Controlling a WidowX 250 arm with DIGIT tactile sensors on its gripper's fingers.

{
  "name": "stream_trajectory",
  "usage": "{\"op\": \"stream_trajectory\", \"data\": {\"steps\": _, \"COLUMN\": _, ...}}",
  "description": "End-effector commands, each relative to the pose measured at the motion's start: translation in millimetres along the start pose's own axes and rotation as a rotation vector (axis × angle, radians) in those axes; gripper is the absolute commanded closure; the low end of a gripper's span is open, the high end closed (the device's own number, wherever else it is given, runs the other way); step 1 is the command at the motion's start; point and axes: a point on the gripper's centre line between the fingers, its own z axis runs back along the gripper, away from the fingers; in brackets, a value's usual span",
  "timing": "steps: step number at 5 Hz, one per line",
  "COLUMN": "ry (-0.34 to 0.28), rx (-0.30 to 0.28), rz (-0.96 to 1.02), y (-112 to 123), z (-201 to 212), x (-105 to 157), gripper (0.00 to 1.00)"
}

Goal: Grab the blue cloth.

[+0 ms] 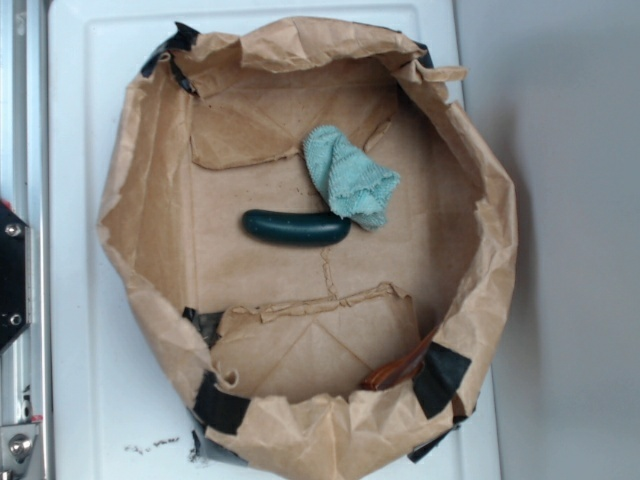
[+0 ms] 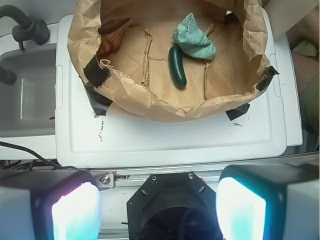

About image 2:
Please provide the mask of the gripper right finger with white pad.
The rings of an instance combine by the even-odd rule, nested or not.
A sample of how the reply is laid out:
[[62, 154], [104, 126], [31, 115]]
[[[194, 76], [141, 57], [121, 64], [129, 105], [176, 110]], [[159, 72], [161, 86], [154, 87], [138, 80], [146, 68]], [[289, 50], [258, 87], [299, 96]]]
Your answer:
[[320, 168], [311, 163], [231, 164], [221, 172], [216, 214], [227, 240], [318, 240]]

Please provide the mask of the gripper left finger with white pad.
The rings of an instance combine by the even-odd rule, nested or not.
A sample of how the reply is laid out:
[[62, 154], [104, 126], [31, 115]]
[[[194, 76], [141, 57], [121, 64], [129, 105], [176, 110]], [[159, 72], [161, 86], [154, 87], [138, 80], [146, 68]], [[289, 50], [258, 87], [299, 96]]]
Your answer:
[[2, 170], [2, 240], [96, 240], [102, 197], [86, 170]]

